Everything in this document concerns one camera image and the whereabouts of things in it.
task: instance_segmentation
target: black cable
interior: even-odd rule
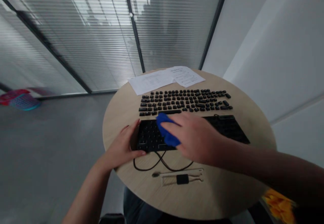
[[[159,162],[162,162],[163,165],[164,165],[168,170],[170,170],[170,171],[172,171],[172,172],[179,172],[179,171],[183,171],[183,170],[187,169],[188,167],[190,167],[190,166],[193,164],[193,161],[192,161],[188,166],[186,166],[186,167],[184,167],[184,168],[181,168],[181,169],[177,169],[177,170],[175,170],[175,169],[170,168],[170,167],[166,164],[166,162],[163,160],[163,156],[164,156],[164,154],[166,153],[166,151],[162,154],[162,156],[161,156],[159,153],[157,153],[157,152],[155,152],[155,153],[158,155],[159,160],[158,160],[157,163],[154,164],[153,167],[148,168],[148,169],[140,169],[140,168],[138,168],[138,167],[136,166],[136,164],[135,164],[135,159],[133,159],[133,165],[134,165],[134,168],[135,168],[136,170],[138,170],[138,171],[145,172],[145,171],[152,170],[153,168],[156,167],[156,165],[157,165]]]

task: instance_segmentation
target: white paper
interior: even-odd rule
[[[183,87],[189,87],[191,85],[205,81],[203,77],[185,66],[175,66],[166,70],[170,73],[170,76],[173,77],[173,79]]]
[[[173,78],[166,70],[160,70],[146,75],[140,75],[129,80],[136,95],[154,91],[157,88],[171,84]]]

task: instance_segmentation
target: blue microfiber cloth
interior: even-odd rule
[[[175,123],[173,120],[169,119],[169,117],[164,114],[164,113],[160,113],[157,117],[156,117],[156,124],[158,125],[159,131],[161,133],[161,135],[164,137],[164,142],[169,145],[169,146],[173,146],[176,147],[177,145],[180,145],[180,141],[173,136],[172,134],[170,134],[165,128],[163,128],[161,126],[162,122],[170,122],[170,123]]]

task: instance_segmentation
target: table top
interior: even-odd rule
[[[275,137],[271,126],[263,112],[244,92],[230,82],[210,73],[194,70],[206,81],[188,88],[173,83],[156,91],[183,89],[226,90],[232,98],[227,100],[233,110],[193,112],[205,117],[234,115],[244,131],[252,147],[276,149]],[[155,119],[155,116],[139,116],[142,95],[137,96],[129,83],[120,88],[111,99],[103,121],[103,141],[105,149],[109,147],[119,131],[135,119]],[[180,169],[191,161],[182,157],[179,151],[167,151],[163,159],[172,169]],[[136,159],[136,166],[141,169],[152,167],[158,156],[151,152]],[[152,177],[152,173],[167,173],[169,170],[160,162],[154,169],[140,172],[133,162],[116,169],[123,183],[139,198],[149,205],[168,214],[196,220],[213,220],[228,218],[249,208],[256,203],[267,190],[258,180],[220,168],[193,163],[188,169],[203,168],[203,182],[194,181],[189,184],[161,186],[160,177]]]

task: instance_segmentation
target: gray floor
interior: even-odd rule
[[[104,153],[102,121],[113,94],[0,106],[0,223],[60,223]],[[124,184],[110,176],[102,214],[123,212]],[[248,211],[233,224],[254,223]]]

